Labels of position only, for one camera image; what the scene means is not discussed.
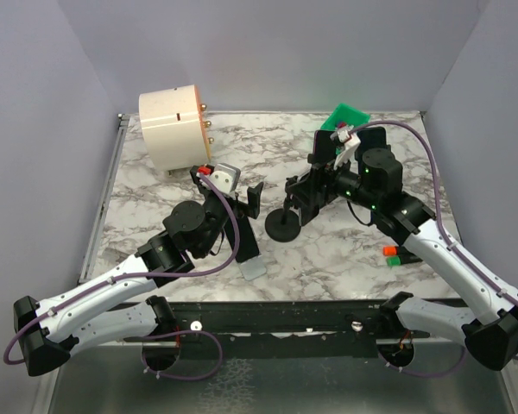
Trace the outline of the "black phone stand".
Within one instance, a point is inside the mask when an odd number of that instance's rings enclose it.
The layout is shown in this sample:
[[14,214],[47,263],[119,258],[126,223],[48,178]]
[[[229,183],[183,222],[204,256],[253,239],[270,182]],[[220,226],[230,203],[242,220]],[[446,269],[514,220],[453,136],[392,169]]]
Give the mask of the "black phone stand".
[[312,170],[321,170],[331,161],[329,157],[323,154],[311,153],[307,156],[307,162]]
[[270,211],[266,216],[264,222],[265,230],[268,236],[276,242],[291,242],[300,234],[300,219],[292,211],[294,204],[292,195],[289,192],[289,187],[296,184],[297,181],[297,176],[287,178],[285,184],[286,196],[282,207]]

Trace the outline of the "purple edged black phone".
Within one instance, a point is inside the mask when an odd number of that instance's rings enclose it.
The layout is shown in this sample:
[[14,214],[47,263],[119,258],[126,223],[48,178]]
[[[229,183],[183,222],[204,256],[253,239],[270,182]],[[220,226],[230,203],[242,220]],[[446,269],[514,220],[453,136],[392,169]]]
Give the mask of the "purple edged black phone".
[[337,146],[331,138],[332,132],[329,130],[317,130],[314,134],[313,153],[326,155],[332,163],[336,159]]

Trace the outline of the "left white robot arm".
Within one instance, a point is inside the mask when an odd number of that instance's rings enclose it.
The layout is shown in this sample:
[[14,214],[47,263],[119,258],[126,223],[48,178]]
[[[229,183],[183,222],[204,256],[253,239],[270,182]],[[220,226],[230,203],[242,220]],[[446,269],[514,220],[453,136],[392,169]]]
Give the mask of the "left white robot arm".
[[37,377],[106,342],[180,337],[180,323],[164,297],[153,294],[138,304],[129,304],[129,299],[180,278],[198,277],[193,262],[212,254],[215,242],[228,241],[231,255],[205,270],[205,276],[232,261],[257,257],[250,220],[259,216],[264,187],[259,183],[248,188],[246,201],[241,201],[236,193],[240,171],[234,166],[195,166],[190,174],[203,202],[176,204],[163,221],[164,230],[122,263],[52,298],[25,296],[14,302],[16,334],[4,352],[5,364],[14,364],[10,352],[18,346],[20,363],[29,376]]

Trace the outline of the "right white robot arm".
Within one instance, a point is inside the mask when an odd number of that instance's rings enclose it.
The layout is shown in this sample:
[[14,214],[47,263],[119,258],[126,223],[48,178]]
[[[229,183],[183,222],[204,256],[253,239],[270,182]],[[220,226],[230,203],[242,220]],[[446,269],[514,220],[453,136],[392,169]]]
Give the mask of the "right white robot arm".
[[518,289],[492,273],[445,227],[435,213],[402,189],[402,165],[388,149],[366,151],[357,172],[349,164],[314,164],[287,179],[285,191],[306,225],[341,197],[370,210],[383,234],[420,257],[464,300],[452,310],[405,293],[379,316],[381,331],[398,337],[420,330],[466,347],[484,367],[502,370],[518,354]]

